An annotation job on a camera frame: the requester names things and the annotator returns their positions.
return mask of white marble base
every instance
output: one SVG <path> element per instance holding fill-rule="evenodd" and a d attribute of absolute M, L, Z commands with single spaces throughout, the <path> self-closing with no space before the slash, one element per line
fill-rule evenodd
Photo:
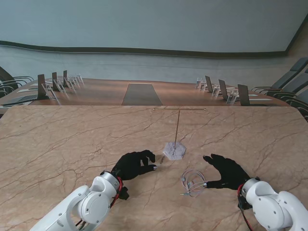
<path fill-rule="evenodd" d="M 169 160 L 181 160 L 185 154 L 186 148 L 180 142 L 177 142 L 174 148 L 174 142 L 166 143 L 163 153 Z"/>

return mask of black monitor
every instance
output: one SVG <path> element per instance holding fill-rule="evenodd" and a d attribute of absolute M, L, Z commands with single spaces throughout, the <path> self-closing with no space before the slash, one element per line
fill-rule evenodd
<path fill-rule="evenodd" d="M 209 76 L 205 76 L 205 80 L 206 80 L 206 85 L 207 85 L 208 92 L 212 93 L 213 92 L 213 88 L 212 88 L 212 83 L 211 83 L 210 77 Z"/>
<path fill-rule="evenodd" d="M 219 86 L 221 90 L 221 94 L 224 100 L 228 100 L 228 94 L 227 94 L 227 88 L 226 88 L 226 83 L 225 81 L 219 79 Z"/>
<path fill-rule="evenodd" d="M 241 106 L 250 106 L 248 87 L 246 85 L 238 84 L 239 96 Z"/>

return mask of chair armrest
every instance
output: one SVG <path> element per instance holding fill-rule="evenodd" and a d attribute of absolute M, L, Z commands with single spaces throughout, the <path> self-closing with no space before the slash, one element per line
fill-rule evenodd
<path fill-rule="evenodd" d="M 282 89 L 268 88 L 268 89 L 261 90 L 259 93 L 261 93 L 261 92 L 263 92 L 263 91 L 265 91 L 265 90 L 271 90 L 271 91 L 273 91 L 273 90 L 275 90 L 275 91 L 281 91 Z"/>
<path fill-rule="evenodd" d="M 14 80 L 6 80 L 6 81 L 1 81 L 0 83 L 17 83 L 17 82 L 19 82 L 19 81 L 22 81 L 22 82 L 25 82 L 26 84 L 27 84 L 27 82 L 26 81 L 24 81 L 24 80 L 19 80 L 19 79 L 14 79 Z"/>
<path fill-rule="evenodd" d="M 270 88 L 270 87 L 254 87 L 254 88 L 252 88 L 251 90 L 254 90 L 255 88 L 265 89 L 265 88 Z"/>
<path fill-rule="evenodd" d="M 31 77 L 31 76 L 16 76 L 16 77 L 13 77 L 13 78 L 30 78 L 30 79 L 32 79 L 32 81 L 34 81 L 33 77 Z"/>
<path fill-rule="evenodd" d="M 276 99 L 281 99 L 282 96 L 295 96 L 295 93 L 293 92 L 278 92 L 273 95 Z"/>
<path fill-rule="evenodd" d="M 282 97 L 280 98 L 280 100 L 282 100 L 282 101 L 292 100 L 292 99 L 295 99 L 295 98 L 292 97 L 292 96 L 282 96 Z"/>
<path fill-rule="evenodd" d="M 28 79 L 29 82 L 32 82 L 33 80 L 28 77 L 13 77 L 14 79 Z"/>
<path fill-rule="evenodd" d="M 4 90 L 0 90 L 0 92 L 4 93 L 4 95 L 7 95 L 8 93 Z"/>
<path fill-rule="evenodd" d="M 265 95 L 273 97 L 274 94 L 278 93 L 279 91 L 268 91 L 265 93 Z"/>
<path fill-rule="evenodd" d="M 296 109 L 302 114 L 303 117 L 308 116 L 308 110 L 307 109 L 302 108 L 302 107 L 297 107 Z"/>
<path fill-rule="evenodd" d="M 2 89 L 2 88 L 3 88 L 4 90 L 5 90 L 6 88 L 10 88 L 11 91 L 14 91 L 14 90 L 15 90 L 14 88 L 12 88 L 12 87 L 10 87 L 10 86 L 1 86 L 1 85 L 0 85 L 0 89 Z"/>
<path fill-rule="evenodd" d="M 3 84 L 3 82 L 0 82 L 0 86 L 7 86 L 7 85 L 12 85 L 12 84 L 20 84 L 20 87 L 22 86 L 22 84 L 21 83 L 19 83 L 19 82 L 14 82 L 14 83 L 4 83 Z"/>
<path fill-rule="evenodd" d="M 285 101 L 286 103 L 288 103 L 288 104 L 290 104 L 290 103 L 292 103 L 292 102 L 294 102 L 294 103 L 299 103 L 299 104 L 302 104 L 302 105 L 305 105 L 306 107 L 308 107 L 308 103 L 306 103 L 306 102 L 304 102 L 304 101 L 301 101 L 301 100 L 298 100 L 298 99 L 295 99 L 295 98 L 293 98 L 293 99 L 288 99 L 288 100 L 286 100 Z"/>

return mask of marble table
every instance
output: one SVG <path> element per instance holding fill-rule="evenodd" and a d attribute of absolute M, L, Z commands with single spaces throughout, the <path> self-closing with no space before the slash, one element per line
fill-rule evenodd
<path fill-rule="evenodd" d="M 178 140 L 183 160 L 160 165 L 175 138 L 177 111 L 145 106 L 15 106 L 0 120 L 0 231 L 29 230 L 76 187 L 91 185 L 121 155 L 151 150 L 158 170 L 125 181 L 130 198 L 118 200 L 98 231 L 247 230 L 236 191 L 206 189 L 182 196 L 180 175 L 219 173 L 205 154 L 234 159 L 251 176 L 296 195 L 308 207 L 308 124 L 292 107 L 206 106 L 182 111 Z M 254 230 L 264 230 L 245 212 Z"/>

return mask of white wall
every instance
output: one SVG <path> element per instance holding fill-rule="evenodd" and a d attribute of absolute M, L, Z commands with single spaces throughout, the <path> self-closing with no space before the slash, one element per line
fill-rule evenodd
<path fill-rule="evenodd" d="M 0 40 L 57 47 L 284 51 L 308 0 L 5 0 Z"/>
<path fill-rule="evenodd" d="M 308 56 L 308 24 L 287 57 L 263 59 L 205 59 L 138 54 L 76 54 L 32 51 L 0 46 L 0 66 L 13 76 L 45 74 L 56 71 L 81 73 L 101 79 L 154 80 L 194 83 L 209 75 L 213 82 L 226 80 L 253 86 L 269 86 L 300 58 Z"/>

